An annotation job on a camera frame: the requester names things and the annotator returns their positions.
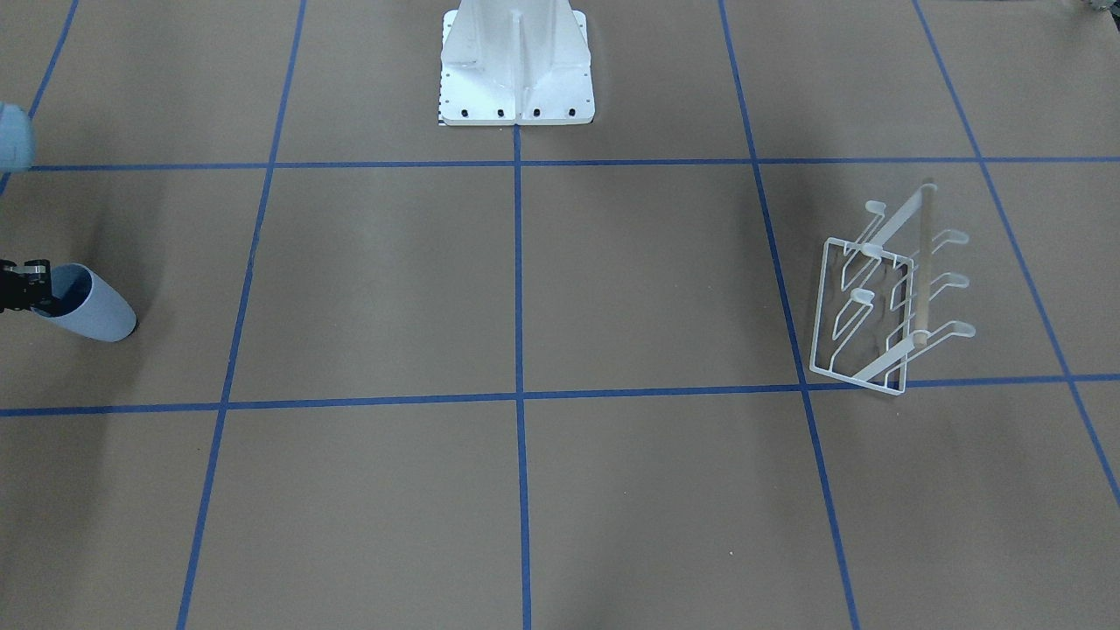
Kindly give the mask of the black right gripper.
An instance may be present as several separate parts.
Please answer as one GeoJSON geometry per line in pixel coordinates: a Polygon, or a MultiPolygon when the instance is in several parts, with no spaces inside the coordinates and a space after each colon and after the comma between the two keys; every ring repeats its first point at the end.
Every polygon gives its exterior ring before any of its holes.
{"type": "Polygon", "coordinates": [[[58,318],[60,302],[52,298],[52,265],[31,260],[24,265],[1,259],[1,312],[32,311],[41,318],[58,318]]]}

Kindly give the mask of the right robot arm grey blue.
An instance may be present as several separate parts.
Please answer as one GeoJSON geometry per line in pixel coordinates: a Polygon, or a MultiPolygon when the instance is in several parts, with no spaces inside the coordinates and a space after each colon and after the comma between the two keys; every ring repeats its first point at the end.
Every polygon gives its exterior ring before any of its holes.
{"type": "MultiPolygon", "coordinates": [[[[35,158],[32,120],[19,105],[1,104],[1,172],[28,172],[35,158]]],[[[1,259],[1,311],[36,312],[45,318],[59,314],[53,295],[52,263],[36,259],[17,263],[1,259]]]]}

